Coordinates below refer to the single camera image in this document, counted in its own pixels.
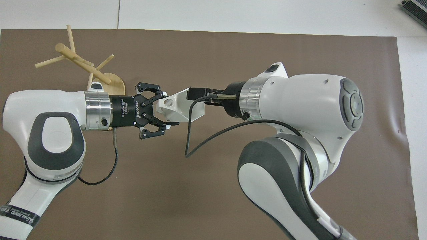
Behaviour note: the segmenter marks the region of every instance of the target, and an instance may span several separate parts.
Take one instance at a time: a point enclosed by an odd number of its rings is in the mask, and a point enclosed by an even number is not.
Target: robotic arm
[[[249,143],[240,155],[237,174],[249,200],[269,215],[291,239],[352,240],[311,198],[310,192],[338,167],[342,151],[363,120],[363,100],[357,86],[335,75],[288,78],[282,63],[224,91],[235,100],[208,100],[232,117],[276,120],[298,131],[271,124],[277,135]]]
[[[0,239],[26,239],[56,194],[76,180],[86,150],[82,130],[136,126],[141,139],[163,135],[183,121],[189,102],[212,94],[234,96],[203,101],[223,106],[232,117],[276,120],[297,129],[269,123],[278,134],[244,148],[238,180],[249,200],[291,239],[354,239],[310,196],[335,171],[345,144],[362,122],[362,95],[351,80],[334,75],[288,78],[283,65],[275,63],[258,77],[223,91],[190,88],[188,100],[167,97],[158,85],[139,83],[136,90],[135,96],[57,90],[9,96],[3,127],[24,153],[27,173],[18,192],[0,207]],[[143,91],[155,96],[147,99]],[[168,108],[179,113],[166,115],[170,122],[154,117],[152,104],[162,98],[163,112]],[[146,124],[158,130],[150,132]]]

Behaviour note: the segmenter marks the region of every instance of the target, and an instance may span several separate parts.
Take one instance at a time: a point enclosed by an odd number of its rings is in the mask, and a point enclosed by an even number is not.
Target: wooden mug tree
[[[74,46],[74,39],[70,25],[67,25],[67,31],[71,49],[62,43],[58,43],[55,46],[55,50],[61,53],[61,56],[34,64],[34,66],[37,68],[43,67],[57,61],[68,59],[89,73],[89,81],[87,87],[88,90],[91,87],[92,82],[100,82],[102,84],[102,87],[104,88],[104,91],[108,92],[109,95],[126,95],[125,84],[119,76],[113,73],[100,72],[101,68],[104,67],[111,59],[113,59],[114,55],[111,54],[101,64],[99,64],[97,67],[94,67],[93,63],[84,60],[82,57],[76,54],[76,48]]]

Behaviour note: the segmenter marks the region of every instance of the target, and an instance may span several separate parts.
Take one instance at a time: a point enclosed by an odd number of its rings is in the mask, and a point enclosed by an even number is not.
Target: black label strip
[[[26,223],[33,228],[40,221],[40,216],[28,210],[18,208],[13,205],[3,205],[0,207],[0,216],[9,217],[20,222]]]
[[[18,239],[0,236],[0,240],[18,240]]]

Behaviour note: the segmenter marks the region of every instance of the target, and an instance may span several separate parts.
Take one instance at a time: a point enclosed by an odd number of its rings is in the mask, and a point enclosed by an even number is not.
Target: robot control button
[[[352,127],[354,127],[355,129],[359,128],[360,125],[362,125],[362,119],[355,119],[353,121],[353,123],[351,124]]]
[[[360,97],[360,103],[362,104],[362,113],[365,113],[365,110],[363,109],[363,96],[361,92],[359,92],[359,97]]]
[[[342,86],[343,86],[343,88],[344,88],[344,90],[346,91],[346,92],[348,92],[349,94],[351,94],[352,92],[354,92],[354,91],[358,91],[358,88],[357,88],[357,86],[352,82],[352,81],[350,81],[350,80],[344,80],[343,82],[342,82]]]
[[[350,122],[351,120],[351,106],[350,106],[350,99],[348,96],[342,97],[342,109],[344,111],[344,116],[347,122]]]
[[[352,94],[350,97],[351,113],[355,117],[360,117],[362,114],[362,99],[358,94]]]
[[[265,72],[265,73],[272,73],[272,72],[276,71],[278,68],[279,68],[279,65],[278,65],[278,64],[274,64],[274,65],[271,65],[271,66],[270,66],[267,70],[265,70],[264,72]]]
[[[102,85],[100,83],[93,83],[91,85],[91,88],[93,88],[93,89],[102,89]]]
[[[73,142],[70,124],[65,117],[49,117],[43,126],[43,147],[52,153],[66,151]]]

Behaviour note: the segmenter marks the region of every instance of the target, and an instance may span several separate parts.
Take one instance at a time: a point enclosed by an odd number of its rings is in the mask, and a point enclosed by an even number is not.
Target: robot cable
[[[79,176],[79,180],[82,183],[87,184],[87,185],[98,185],[98,184],[104,182],[105,180],[107,180],[113,174],[114,170],[116,169],[117,160],[119,159],[119,152],[117,151],[116,131],[117,131],[117,127],[113,127],[113,146],[114,146],[114,150],[116,152],[116,160],[114,161],[113,169],[111,169],[110,173],[103,180],[97,181],[97,182],[87,182]]]
[[[230,126],[224,130],[221,130],[215,134],[213,134],[212,136],[206,138],[203,142],[201,142],[199,145],[197,145],[193,150],[191,150],[190,152],[188,152],[188,148],[190,145],[190,133],[191,133],[191,114],[193,112],[193,107],[195,106],[196,103],[202,101],[202,100],[206,100],[206,99],[220,99],[220,97],[217,94],[211,94],[211,95],[207,95],[207,96],[203,96],[200,97],[196,100],[194,100],[194,102],[191,104],[190,106],[190,110],[188,113],[188,130],[187,130],[187,144],[185,145],[185,157],[188,158],[190,157],[195,151],[197,151],[201,146],[203,146],[205,143],[209,142],[210,140],[218,137],[219,135],[226,133],[230,130],[233,130],[235,128],[238,127],[242,127],[242,126],[246,126],[249,124],[254,124],[254,123],[274,123],[274,124],[278,124],[280,126],[283,126],[287,129],[289,129],[290,131],[292,131],[295,135],[302,137],[301,133],[298,132],[297,129],[293,128],[291,125],[280,122],[280,121],[276,121],[276,120],[251,120],[251,121],[247,121],[247,122],[243,122],[243,123],[238,123],[236,125]],[[318,217],[318,214],[316,213],[316,211],[314,211],[313,207],[310,204],[309,201],[309,197],[308,197],[308,189],[307,186],[305,184],[305,173],[304,173],[304,169],[305,169],[305,164],[307,164],[310,168],[310,165],[307,163],[308,162],[308,158],[307,158],[307,154],[305,152],[304,149],[299,149],[301,151],[301,156],[300,156],[300,162],[299,162],[299,180],[301,183],[301,189],[302,189],[302,194],[303,197],[305,199],[305,202],[307,203],[308,208],[311,211],[311,214],[313,216]]]

